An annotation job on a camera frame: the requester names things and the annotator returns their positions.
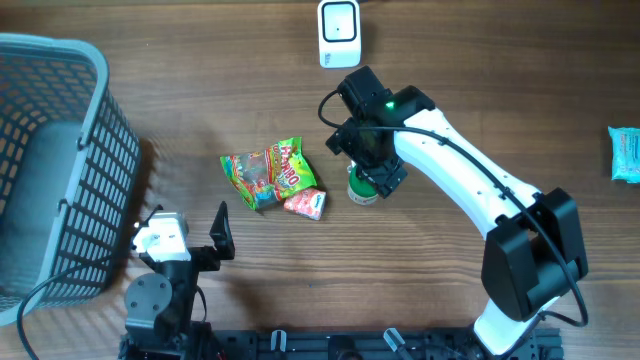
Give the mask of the green lid jar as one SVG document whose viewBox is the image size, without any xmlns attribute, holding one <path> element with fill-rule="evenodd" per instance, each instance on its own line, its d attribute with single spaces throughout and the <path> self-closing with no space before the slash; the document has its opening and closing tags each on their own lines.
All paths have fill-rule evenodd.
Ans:
<svg viewBox="0 0 640 360">
<path fill-rule="evenodd" d="M 364 178 L 360 178 L 357 173 L 358 167 L 352 163 L 348 167 L 348 187 L 347 194 L 356 204 L 368 206 L 376 202 L 379 195 L 374 187 Z"/>
</svg>

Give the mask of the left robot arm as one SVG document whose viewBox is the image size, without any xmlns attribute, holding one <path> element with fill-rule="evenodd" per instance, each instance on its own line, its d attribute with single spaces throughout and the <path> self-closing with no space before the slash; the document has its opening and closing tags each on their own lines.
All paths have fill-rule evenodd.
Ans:
<svg viewBox="0 0 640 360">
<path fill-rule="evenodd" d="M 209 231 L 210 245 L 189 247 L 189 229 L 179 212 L 158 205 L 135 226 L 132 249 L 151 271 L 127 288 L 126 334 L 119 359 L 224 359 L 226 353 L 205 319 L 192 318 L 202 272 L 218 271 L 235 257 L 228 208 L 222 202 Z"/>
</svg>

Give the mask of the Haribo gummy candy bag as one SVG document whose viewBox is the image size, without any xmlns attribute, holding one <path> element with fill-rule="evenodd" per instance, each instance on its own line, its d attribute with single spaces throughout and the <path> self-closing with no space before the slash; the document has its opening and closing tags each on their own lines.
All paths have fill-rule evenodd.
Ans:
<svg viewBox="0 0 640 360">
<path fill-rule="evenodd" d="M 220 163 L 229 182 L 254 211 L 317 185 L 302 153 L 301 137 L 280 140 L 260 151 L 222 156 Z"/>
</svg>

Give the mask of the white barcode scanner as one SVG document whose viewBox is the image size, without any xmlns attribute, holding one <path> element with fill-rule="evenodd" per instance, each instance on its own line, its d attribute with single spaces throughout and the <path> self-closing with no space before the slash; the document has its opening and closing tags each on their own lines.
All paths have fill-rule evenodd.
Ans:
<svg viewBox="0 0 640 360">
<path fill-rule="evenodd" d="M 360 6 L 356 0 L 322 0 L 317 6 L 319 63 L 351 68 L 362 54 Z"/>
</svg>

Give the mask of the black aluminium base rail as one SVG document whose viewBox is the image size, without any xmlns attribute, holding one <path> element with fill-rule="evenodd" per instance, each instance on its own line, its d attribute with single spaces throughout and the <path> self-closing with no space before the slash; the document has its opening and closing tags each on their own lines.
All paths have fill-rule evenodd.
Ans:
<svg viewBox="0 0 640 360">
<path fill-rule="evenodd" d="M 119 359 L 492 359 L 467 328 L 426 331 L 216 331 L 198 325 L 189 336 L 151 344 L 125 336 Z"/>
</svg>

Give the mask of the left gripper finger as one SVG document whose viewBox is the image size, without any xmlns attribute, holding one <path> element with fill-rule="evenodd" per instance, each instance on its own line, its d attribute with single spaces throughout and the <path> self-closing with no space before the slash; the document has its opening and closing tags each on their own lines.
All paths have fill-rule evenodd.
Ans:
<svg viewBox="0 0 640 360">
<path fill-rule="evenodd" d="M 151 213 L 143 220 L 140 222 L 140 225 L 148 225 L 149 221 L 152 219 L 152 217 L 159 211 L 163 210 L 163 206 L 158 204 L 156 205 L 153 210 L 151 211 Z"/>
<path fill-rule="evenodd" d="M 235 244 L 230 230 L 228 207 L 225 201 L 222 201 L 219 206 L 210 228 L 209 236 L 214 243 L 220 260 L 233 260 L 235 258 Z"/>
</svg>

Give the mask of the grey plastic mesh basket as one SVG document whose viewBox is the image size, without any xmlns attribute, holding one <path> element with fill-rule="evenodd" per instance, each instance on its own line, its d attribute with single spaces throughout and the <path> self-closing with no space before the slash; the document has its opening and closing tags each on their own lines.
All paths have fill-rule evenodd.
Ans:
<svg viewBox="0 0 640 360">
<path fill-rule="evenodd" d="M 141 159 L 92 44 L 1 37 L 1 322 L 111 282 Z"/>
</svg>

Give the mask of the red orange snack pack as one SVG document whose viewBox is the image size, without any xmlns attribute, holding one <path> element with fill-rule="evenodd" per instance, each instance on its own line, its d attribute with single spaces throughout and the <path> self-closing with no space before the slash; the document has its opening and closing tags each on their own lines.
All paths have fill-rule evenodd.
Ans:
<svg viewBox="0 0 640 360">
<path fill-rule="evenodd" d="M 287 198 L 284 202 L 284 209 L 312 220 L 319 220 L 325 204 L 326 193 L 324 191 L 307 188 Z"/>
</svg>

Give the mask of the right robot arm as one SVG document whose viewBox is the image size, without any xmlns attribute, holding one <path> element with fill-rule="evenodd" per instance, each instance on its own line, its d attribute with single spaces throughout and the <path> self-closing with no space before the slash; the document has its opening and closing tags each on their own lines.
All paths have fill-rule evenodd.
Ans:
<svg viewBox="0 0 640 360">
<path fill-rule="evenodd" d="M 489 301 L 454 356 L 508 359 L 533 343 L 544 320 L 588 324 L 578 287 L 588 273 L 586 248 L 576 202 L 566 191 L 542 193 L 512 176 L 461 136 L 425 93 L 414 86 L 392 92 L 367 66 L 331 93 L 350 116 L 326 145 L 351 161 L 353 201 L 388 197 L 411 165 L 449 196 L 485 242 L 481 281 Z"/>
</svg>

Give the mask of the teal wet wipes pack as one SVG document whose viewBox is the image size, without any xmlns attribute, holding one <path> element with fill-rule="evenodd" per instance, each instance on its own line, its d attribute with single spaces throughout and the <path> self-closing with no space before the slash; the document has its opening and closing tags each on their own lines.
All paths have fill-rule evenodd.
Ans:
<svg viewBox="0 0 640 360">
<path fill-rule="evenodd" d="M 612 180 L 638 184 L 639 129 L 630 127 L 608 128 L 612 141 Z"/>
</svg>

